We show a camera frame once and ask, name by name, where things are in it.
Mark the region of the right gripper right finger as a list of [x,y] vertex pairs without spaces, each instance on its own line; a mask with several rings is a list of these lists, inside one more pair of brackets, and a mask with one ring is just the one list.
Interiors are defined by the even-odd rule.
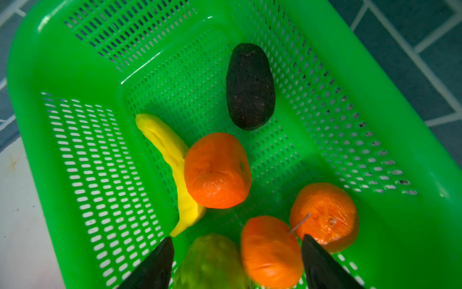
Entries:
[[363,289],[363,286],[308,234],[302,242],[302,260],[309,289]]

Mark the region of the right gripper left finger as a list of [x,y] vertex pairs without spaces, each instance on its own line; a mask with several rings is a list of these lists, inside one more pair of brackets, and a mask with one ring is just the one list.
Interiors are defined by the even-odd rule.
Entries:
[[144,261],[119,285],[119,289],[168,289],[174,246],[167,237],[144,259]]

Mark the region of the orange fruit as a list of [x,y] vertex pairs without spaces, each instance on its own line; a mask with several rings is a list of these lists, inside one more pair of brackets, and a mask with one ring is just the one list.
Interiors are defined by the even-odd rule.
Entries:
[[200,205],[228,209],[243,203],[251,188],[247,154],[239,140],[215,132],[198,140],[186,154],[188,193]]
[[272,216],[250,219],[241,233],[241,259],[249,277],[270,289],[289,289],[302,278],[302,253],[289,226]]

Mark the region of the green custard apple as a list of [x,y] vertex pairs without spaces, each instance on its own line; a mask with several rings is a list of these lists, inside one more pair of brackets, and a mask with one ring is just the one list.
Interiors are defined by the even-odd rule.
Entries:
[[173,277],[174,289],[249,289],[237,245],[225,236],[200,236]]

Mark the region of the dark avocado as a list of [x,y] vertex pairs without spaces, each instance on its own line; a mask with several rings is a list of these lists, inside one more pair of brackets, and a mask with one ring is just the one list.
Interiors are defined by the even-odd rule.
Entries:
[[226,99],[230,118],[242,130],[256,130],[273,116],[274,80],[261,47],[240,43],[233,49],[226,77]]

